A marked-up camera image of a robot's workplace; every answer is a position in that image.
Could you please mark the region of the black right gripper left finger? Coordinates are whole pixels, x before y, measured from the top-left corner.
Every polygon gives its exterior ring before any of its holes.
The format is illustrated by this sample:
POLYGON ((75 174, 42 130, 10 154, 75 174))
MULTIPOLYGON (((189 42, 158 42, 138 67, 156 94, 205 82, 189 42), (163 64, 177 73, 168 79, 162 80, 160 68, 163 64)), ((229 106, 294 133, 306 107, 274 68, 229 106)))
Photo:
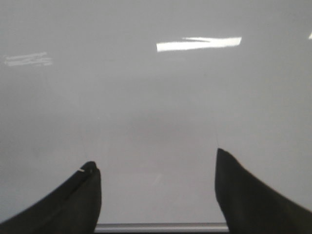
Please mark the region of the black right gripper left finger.
POLYGON ((92 234, 101 210, 101 174, 88 161, 46 197, 0 225, 2 234, 92 234))

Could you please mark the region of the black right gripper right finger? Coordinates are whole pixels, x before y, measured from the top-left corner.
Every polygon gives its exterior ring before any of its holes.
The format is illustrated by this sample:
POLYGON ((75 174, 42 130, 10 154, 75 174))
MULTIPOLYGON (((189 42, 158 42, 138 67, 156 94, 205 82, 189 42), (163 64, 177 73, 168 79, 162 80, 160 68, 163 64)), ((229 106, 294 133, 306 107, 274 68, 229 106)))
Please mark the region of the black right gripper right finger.
POLYGON ((231 234, 310 234, 312 213, 246 170, 229 152, 216 153, 214 190, 231 234))

